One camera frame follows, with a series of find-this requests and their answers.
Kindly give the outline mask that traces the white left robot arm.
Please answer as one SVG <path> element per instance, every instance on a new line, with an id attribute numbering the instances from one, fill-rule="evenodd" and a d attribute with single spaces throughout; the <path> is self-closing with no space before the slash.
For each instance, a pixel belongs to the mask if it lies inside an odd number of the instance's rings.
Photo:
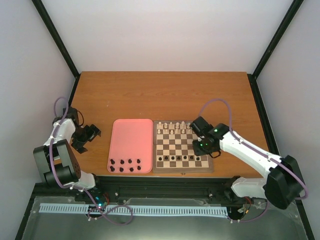
<path id="1" fill-rule="evenodd" d="M 101 200 L 104 188 L 95 174 L 81 170 L 72 150 L 86 152 L 84 145 L 96 136 L 101 136 L 101 131 L 94 124 L 82 127 L 77 118 L 56 117 L 48 140 L 33 150 L 42 182 L 50 187 L 86 190 L 92 201 Z"/>

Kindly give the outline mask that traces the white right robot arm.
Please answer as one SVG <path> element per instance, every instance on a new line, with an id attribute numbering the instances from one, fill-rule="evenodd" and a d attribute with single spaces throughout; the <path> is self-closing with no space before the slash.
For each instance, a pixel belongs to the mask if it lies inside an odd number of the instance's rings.
<path id="1" fill-rule="evenodd" d="M 190 128 L 197 136 L 192 142 L 196 156 L 226 152 L 261 175 L 261 178 L 250 179 L 238 177 L 230 186 L 233 196 L 266 199 L 275 207 L 285 210 L 306 190 L 298 163 L 293 157 L 281 157 L 265 151 L 223 123 L 214 127 L 205 121 L 193 121 Z"/>

